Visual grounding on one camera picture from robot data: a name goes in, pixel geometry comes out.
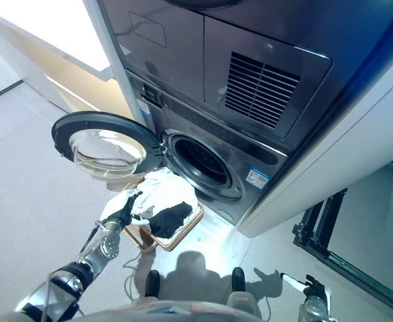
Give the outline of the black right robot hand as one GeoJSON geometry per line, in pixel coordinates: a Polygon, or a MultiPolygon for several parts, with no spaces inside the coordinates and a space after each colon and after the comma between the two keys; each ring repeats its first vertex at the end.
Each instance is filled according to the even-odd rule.
{"type": "Polygon", "coordinates": [[[292,288],[304,294],[306,296],[306,299],[309,299],[310,297],[317,297],[321,299],[326,305],[329,304],[331,296],[330,293],[327,291],[323,284],[321,284],[316,278],[314,278],[310,274],[306,275],[306,280],[304,282],[299,281],[293,278],[291,275],[283,272],[280,273],[280,278],[286,284],[289,284],[292,288]]]}

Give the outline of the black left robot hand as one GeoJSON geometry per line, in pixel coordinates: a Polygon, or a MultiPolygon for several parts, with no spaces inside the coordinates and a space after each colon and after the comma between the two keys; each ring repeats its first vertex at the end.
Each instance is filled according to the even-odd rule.
{"type": "Polygon", "coordinates": [[[128,226],[131,223],[131,212],[133,209],[133,205],[135,200],[142,194],[142,192],[137,192],[130,196],[123,206],[122,209],[114,212],[112,215],[109,216],[109,219],[116,220],[122,227],[128,226]]]}

